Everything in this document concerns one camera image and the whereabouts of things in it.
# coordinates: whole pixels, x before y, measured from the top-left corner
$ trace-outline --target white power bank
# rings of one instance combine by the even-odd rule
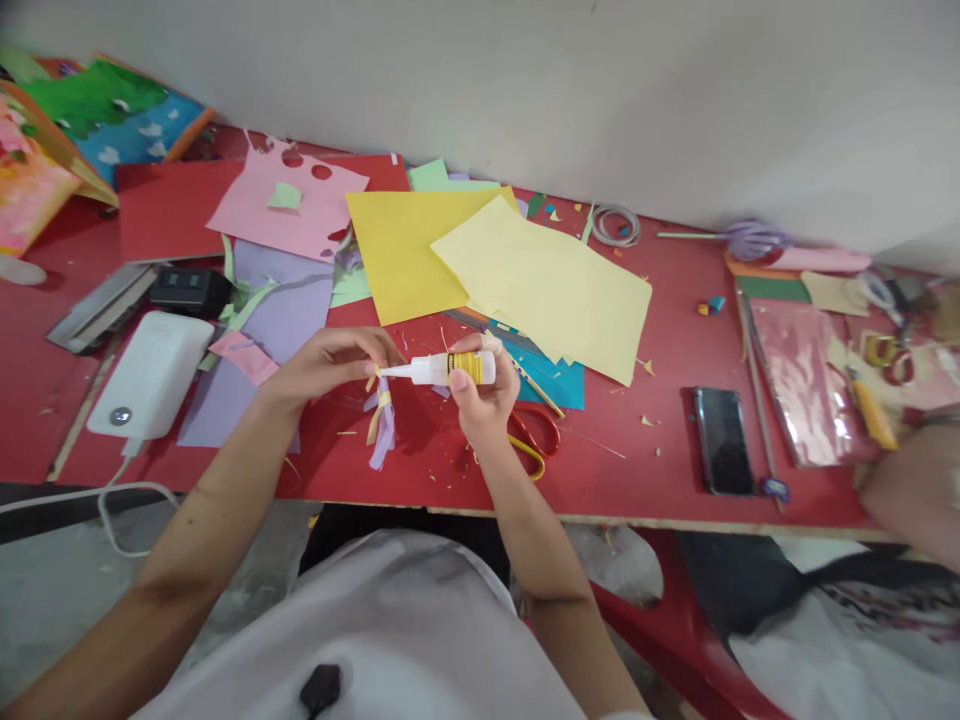
[[[166,435],[212,337],[213,325],[203,320],[165,312],[144,315],[87,429],[140,440]]]

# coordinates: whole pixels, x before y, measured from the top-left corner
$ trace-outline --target another person's arm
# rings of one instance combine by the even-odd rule
[[[270,508],[306,401],[402,358],[380,328],[321,330],[264,383],[131,588],[0,715],[126,718],[176,670]]]
[[[462,370],[450,375],[460,425],[477,453],[510,563],[523,588],[544,652],[588,718],[617,711],[649,713],[607,635],[590,582],[560,520],[537,490],[507,440],[507,419],[520,378],[499,341],[473,335],[452,352],[497,354],[492,388]]]
[[[960,404],[928,416],[960,414]],[[887,455],[860,492],[885,529],[960,574],[960,424],[927,425]]]

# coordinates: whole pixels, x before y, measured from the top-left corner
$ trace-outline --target person's left hand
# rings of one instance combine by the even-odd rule
[[[374,365],[404,363],[383,328],[324,328],[261,385],[259,393],[268,401],[299,410],[307,400],[337,385],[373,377]]]

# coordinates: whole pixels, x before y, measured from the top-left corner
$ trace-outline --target white wall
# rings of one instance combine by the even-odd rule
[[[954,0],[2,7],[7,39],[103,50],[234,124],[694,225],[763,214],[868,252],[909,242],[903,260],[960,272]]]

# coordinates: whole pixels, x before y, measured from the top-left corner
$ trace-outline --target smartphone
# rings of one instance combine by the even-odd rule
[[[732,390],[693,388],[700,426],[703,478],[714,495],[756,495],[740,394]]]

